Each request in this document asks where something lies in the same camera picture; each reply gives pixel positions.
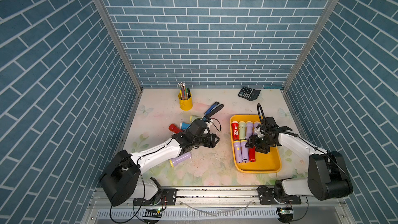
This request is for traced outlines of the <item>purple flashlight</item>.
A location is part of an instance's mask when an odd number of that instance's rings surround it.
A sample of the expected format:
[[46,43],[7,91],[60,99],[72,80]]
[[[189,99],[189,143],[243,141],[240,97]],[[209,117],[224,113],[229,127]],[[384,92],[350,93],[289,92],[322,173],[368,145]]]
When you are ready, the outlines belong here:
[[246,122],[246,140],[253,135],[254,123],[251,121]]
[[244,163],[247,163],[249,161],[249,150],[246,147],[247,140],[241,140],[240,145],[241,145],[241,156],[242,156],[242,161]]
[[236,163],[242,163],[242,153],[241,153],[241,142],[239,140],[233,141],[234,146],[234,154],[235,154],[235,161]]
[[261,134],[260,129],[261,123],[258,121],[254,122],[253,135],[259,136]]
[[187,159],[191,159],[191,157],[192,157],[191,152],[187,152],[183,155],[180,155],[179,157],[170,159],[169,162],[170,162],[171,167],[174,168],[174,167],[178,166],[180,163],[186,161]]

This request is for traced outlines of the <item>green flashlight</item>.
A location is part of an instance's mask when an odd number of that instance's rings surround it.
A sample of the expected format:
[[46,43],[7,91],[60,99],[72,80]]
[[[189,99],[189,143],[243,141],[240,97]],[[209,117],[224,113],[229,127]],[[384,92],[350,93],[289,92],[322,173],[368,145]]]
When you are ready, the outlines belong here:
[[238,123],[238,127],[239,127],[239,139],[240,140],[245,140],[246,139],[246,122],[244,121],[240,121]]

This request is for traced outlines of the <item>yellow plastic storage tray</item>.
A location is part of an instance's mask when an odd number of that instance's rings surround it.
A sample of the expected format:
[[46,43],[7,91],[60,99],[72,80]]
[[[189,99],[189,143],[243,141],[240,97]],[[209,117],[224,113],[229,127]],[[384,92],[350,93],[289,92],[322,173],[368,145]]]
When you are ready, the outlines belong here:
[[237,163],[235,159],[235,148],[233,145],[233,129],[232,122],[244,121],[244,122],[256,122],[260,121],[258,115],[234,115],[230,118],[230,134],[231,134],[231,145],[232,145],[232,154],[233,154],[233,162],[235,167],[241,173],[249,173],[249,174],[269,174],[269,173],[277,173],[282,168],[282,162],[279,155],[279,150],[276,147],[271,147],[270,152],[268,154],[256,152],[256,161],[255,162],[247,162],[247,163]]

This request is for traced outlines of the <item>red flashlight with white logo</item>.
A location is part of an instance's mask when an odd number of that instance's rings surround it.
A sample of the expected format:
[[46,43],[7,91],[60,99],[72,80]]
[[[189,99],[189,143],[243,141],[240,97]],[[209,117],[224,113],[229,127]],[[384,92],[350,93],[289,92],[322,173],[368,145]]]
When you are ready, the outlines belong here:
[[239,123],[237,121],[231,122],[232,140],[239,141]]

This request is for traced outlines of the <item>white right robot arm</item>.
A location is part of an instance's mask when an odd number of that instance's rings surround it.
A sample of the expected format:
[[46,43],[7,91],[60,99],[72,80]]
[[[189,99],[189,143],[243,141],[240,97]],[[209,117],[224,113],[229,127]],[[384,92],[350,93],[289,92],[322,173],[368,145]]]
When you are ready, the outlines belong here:
[[287,126],[278,126],[270,118],[254,124],[248,147],[261,153],[284,146],[299,156],[306,165],[306,178],[288,178],[275,182],[274,199],[284,204],[289,197],[313,196],[317,200],[337,199],[349,196],[353,185],[342,154],[327,151],[303,139]]

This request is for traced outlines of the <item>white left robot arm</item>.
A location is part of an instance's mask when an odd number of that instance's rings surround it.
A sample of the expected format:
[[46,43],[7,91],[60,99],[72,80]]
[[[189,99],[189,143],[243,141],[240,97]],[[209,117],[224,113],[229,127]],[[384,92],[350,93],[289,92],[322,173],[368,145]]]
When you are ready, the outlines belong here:
[[161,186],[153,179],[152,186],[146,187],[142,177],[145,172],[194,148],[214,148],[219,141],[216,134],[210,133],[208,122],[196,119],[187,129],[152,148],[134,153],[126,150],[116,153],[98,181],[111,206],[119,206],[133,195],[151,200],[161,191]]

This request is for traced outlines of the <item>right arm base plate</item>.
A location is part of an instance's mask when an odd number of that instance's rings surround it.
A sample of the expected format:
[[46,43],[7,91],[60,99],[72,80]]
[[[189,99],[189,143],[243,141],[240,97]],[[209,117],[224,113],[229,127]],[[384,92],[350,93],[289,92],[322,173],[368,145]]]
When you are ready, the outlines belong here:
[[298,195],[287,195],[280,187],[259,186],[257,188],[261,205],[300,205],[301,198]]

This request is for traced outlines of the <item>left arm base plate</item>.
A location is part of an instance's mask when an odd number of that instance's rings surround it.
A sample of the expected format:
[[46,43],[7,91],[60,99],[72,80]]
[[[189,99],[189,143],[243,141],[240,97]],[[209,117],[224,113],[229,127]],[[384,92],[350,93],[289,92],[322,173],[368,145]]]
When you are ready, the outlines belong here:
[[134,198],[135,206],[160,206],[160,205],[175,205],[177,198],[177,189],[175,188],[164,188],[162,191],[158,191],[151,199],[145,200],[143,198]]

